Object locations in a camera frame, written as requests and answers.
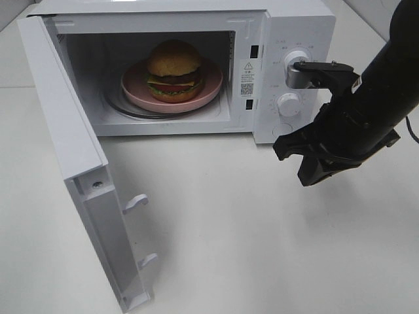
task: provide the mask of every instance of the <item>timer knob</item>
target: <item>timer knob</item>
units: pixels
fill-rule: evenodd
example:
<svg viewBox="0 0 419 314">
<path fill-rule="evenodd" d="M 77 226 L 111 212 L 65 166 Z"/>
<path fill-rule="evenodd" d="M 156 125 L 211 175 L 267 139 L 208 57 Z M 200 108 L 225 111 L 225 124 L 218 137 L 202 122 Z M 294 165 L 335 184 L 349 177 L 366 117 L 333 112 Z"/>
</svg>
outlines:
<svg viewBox="0 0 419 314">
<path fill-rule="evenodd" d="M 309 54 L 303 50 L 294 50 L 288 53 L 283 59 L 285 65 L 285 72 L 288 71 L 288 67 L 293 65 L 295 62 L 305 61 L 309 62 L 311 57 Z"/>
<path fill-rule="evenodd" d="M 278 110 L 282 116 L 295 116 L 302 109 L 302 101 L 298 94 L 287 93 L 282 95 L 278 101 Z"/>
</svg>

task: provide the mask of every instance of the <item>pink plate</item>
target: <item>pink plate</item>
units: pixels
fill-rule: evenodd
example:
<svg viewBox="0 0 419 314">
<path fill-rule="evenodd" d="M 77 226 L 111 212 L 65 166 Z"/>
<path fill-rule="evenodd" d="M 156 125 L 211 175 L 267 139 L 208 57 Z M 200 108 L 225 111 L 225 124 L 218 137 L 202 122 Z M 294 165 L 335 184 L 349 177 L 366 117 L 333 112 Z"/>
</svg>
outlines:
<svg viewBox="0 0 419 314">
<path fill-rule="evenodd" d="M 122 89 L 126 97 L 138 107 L 156 113 L 185 113 L 209 103 L 218 94 L 223 82 L 223 73 L 218 65 L 202 60 L 201 73 L 205 77 L 205 86 L 194 98 L 182 103 L 165 103 L 155 99 L 148 91 L 145 60 L 131 66 L 122 76 Z"/>
</svg>

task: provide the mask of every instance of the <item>white microwave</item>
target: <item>white microwave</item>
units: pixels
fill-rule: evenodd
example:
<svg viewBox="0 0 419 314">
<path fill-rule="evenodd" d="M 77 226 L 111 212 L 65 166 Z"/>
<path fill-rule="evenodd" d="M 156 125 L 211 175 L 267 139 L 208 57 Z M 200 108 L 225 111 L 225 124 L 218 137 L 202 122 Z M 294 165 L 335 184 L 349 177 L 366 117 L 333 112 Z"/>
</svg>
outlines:
<svg viewBox="0 0 419 314">
<path fill-rule="evenodd" d="M 19 22 L 64 182 L 123 312 L 153 295 L 151 254 L 136 259 L 98 136 L 252 132 L 256 143 L 309 123 L 316 90 L 285 83 L 296 61 L 325 61 L 335 17 L 321 0 L 44 0 Z M 224 80 L 203 107 L 161 114 L 133 106 L 121 75 L 179 39 Z"/>
</svg>

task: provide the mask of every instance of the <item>microwave control panel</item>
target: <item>microwave control panel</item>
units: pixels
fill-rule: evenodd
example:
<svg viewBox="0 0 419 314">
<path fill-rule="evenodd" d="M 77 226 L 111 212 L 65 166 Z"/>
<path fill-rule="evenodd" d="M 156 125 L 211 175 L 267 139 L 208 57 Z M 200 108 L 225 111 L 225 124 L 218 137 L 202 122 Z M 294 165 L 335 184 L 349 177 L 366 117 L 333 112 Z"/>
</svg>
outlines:
<svg viewBox="0 0 419 314">
<path fill-rule="evenodd" d="M 263 56 L 264 78 L 254 125 L 256 143 L 272 143 L 312 119 L 316 90 L 294 90 L 285 80 L 289 65 L 325 61 L 334 16 L 271 17 Z"/>
</svg>

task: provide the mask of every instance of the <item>qr code label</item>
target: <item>qr code label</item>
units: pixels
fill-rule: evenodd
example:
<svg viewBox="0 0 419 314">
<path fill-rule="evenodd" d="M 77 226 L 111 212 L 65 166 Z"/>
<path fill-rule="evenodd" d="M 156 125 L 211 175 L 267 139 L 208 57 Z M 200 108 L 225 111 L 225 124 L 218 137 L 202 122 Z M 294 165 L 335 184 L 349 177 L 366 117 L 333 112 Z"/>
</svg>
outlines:
<svg viewBox="0 0 419 314">
<path fill-rule="evenodd" d="M 242 84 L 242 95 L 248 96 L 253 94 L 253 84 Z"/>
</svg>

